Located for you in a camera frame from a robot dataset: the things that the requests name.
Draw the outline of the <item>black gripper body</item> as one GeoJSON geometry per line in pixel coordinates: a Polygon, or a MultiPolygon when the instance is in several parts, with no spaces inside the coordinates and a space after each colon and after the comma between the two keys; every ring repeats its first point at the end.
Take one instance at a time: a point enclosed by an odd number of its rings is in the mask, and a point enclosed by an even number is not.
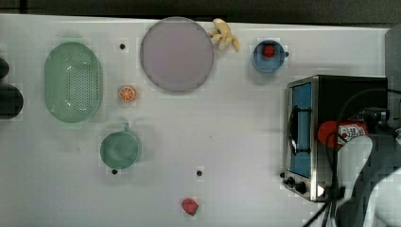
{"type": "Polygon", "coordinates": [[[368,132],[384,131],[388,126],[390,111],[385,108],[364,108],[357,114],[357,120],[362,122],[368,132]]]}

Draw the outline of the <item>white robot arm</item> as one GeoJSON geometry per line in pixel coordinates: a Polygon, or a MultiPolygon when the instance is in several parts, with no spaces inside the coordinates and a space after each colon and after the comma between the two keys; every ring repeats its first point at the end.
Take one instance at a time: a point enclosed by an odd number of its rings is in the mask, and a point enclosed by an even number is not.
{"type": "Polygon", "coordinates": [[[366,108],[357,114],[368,134],[340,149],[340,185],[345,188],[335,227],[374,227],[378,218],[400,227],[400,131],[387,125],[389,112],[366,108]]]}

